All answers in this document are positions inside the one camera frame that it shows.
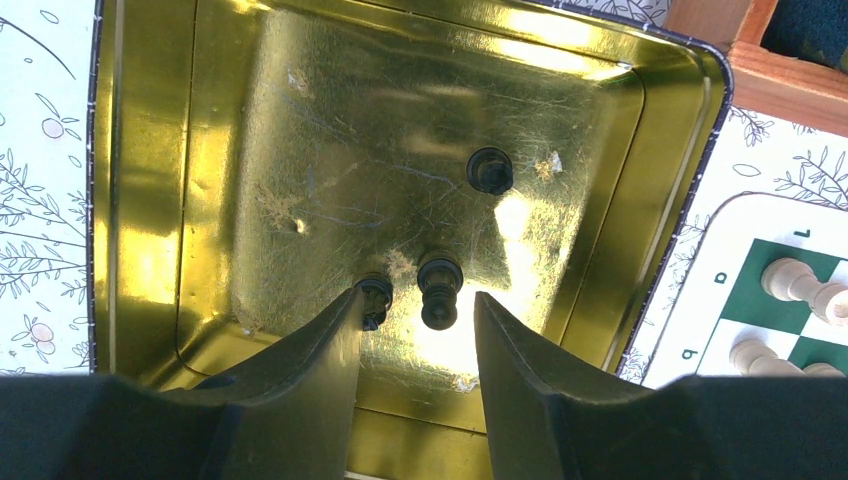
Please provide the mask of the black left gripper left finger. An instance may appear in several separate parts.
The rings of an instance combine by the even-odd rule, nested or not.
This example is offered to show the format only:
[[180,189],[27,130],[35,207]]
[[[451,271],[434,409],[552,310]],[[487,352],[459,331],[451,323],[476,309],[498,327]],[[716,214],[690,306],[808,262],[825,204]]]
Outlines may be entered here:
[[5,479],[341,479],[364,297],[344,291],[296,332],[191,389],[116,375],[1,381]]

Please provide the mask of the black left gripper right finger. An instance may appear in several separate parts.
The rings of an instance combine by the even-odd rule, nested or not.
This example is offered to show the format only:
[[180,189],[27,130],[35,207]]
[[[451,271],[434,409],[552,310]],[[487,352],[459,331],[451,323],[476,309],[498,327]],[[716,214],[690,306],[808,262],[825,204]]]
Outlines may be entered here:
[[686,376],[657,390],[596,368],[474,302],[498,479],[843,479],[847,383]]

